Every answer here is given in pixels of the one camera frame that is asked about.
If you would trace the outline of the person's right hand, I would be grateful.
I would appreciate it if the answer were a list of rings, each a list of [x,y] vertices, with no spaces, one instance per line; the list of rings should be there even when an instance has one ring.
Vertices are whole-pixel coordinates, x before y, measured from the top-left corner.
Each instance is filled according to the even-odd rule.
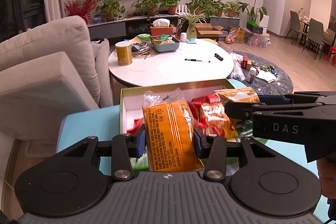
[[[317,160],[319,181],[322,186],[322,195],[336,199],[336,165],[328,158]]]

